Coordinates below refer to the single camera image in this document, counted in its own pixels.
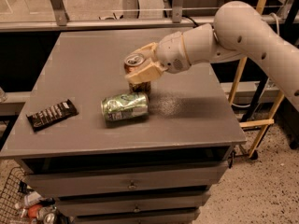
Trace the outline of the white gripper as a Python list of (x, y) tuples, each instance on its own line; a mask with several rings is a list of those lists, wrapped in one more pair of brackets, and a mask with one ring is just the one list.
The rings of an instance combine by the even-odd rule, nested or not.
[(149, 43), (134, 50), (134, 53), (142, 54), (145, 59), (157, 57), (160, 62), (144, 63), (135, 71), (127, 74), (125, 79), (134, 85), (158, 79), (164, 71), (177, 74), (189, 70), (191, 66), (185, 54), (182, 32), (167, 35), (158, 44)]

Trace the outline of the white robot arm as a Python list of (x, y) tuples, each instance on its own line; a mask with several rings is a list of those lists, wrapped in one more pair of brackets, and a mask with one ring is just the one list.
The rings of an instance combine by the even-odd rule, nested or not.
[(233, 1), (217, 11), (212, 24), (175, 32), (140, 48), (144, 62), (125, 76), (131, 84), (180, 73), (198, 63), (253, 60), (299, 110), (299, 49), (285, 41), (250, 5)]

